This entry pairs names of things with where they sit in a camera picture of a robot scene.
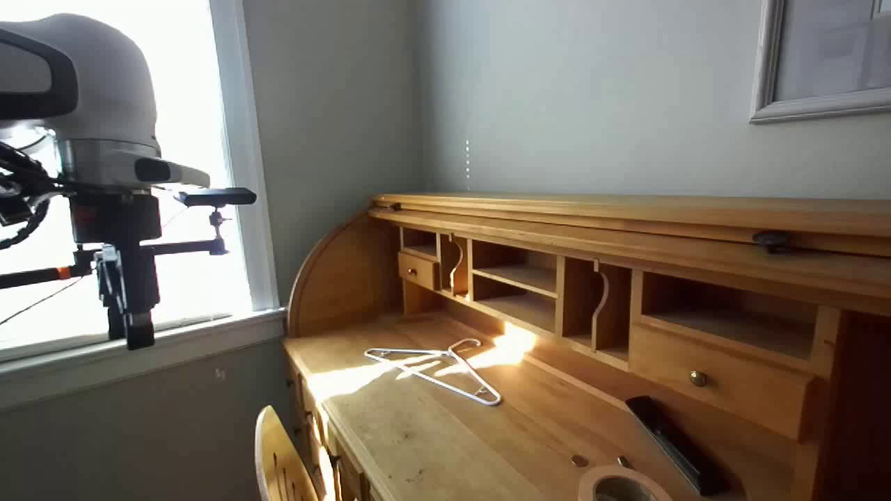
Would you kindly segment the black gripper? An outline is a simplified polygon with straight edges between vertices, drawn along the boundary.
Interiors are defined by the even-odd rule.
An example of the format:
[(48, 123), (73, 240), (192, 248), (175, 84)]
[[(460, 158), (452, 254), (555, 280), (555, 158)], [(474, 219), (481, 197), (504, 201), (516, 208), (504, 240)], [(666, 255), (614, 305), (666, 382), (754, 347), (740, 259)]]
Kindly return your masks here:
[(154, 346), (158, 304), (157, 254), (146, 240), (162, 234), (154, 195), (90, 191), (69, 201), (79, 245), (93, 245), (110, 336), (130, 350)]

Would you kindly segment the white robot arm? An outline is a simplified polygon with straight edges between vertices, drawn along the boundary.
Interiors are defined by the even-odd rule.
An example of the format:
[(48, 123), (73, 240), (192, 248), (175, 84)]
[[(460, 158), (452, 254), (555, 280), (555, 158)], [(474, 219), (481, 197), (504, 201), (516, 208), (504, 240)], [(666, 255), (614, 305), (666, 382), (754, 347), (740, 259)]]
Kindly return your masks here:
[(149, 62), (133, 39), (79, 14), (0, 24), (0, 123), (45, 127), (62, 169), (50, 174), (22, 147), (0, 142), (0, 223), (5, 248), (29, 240), (50, 197), (69, 201), (75, 261), (11, 273), (5, 287), (98, 273), (110, 336), (128, 347), (154, 341), (158, 304), (154, 187), (207, 187), (208, 174), (162, 158)]

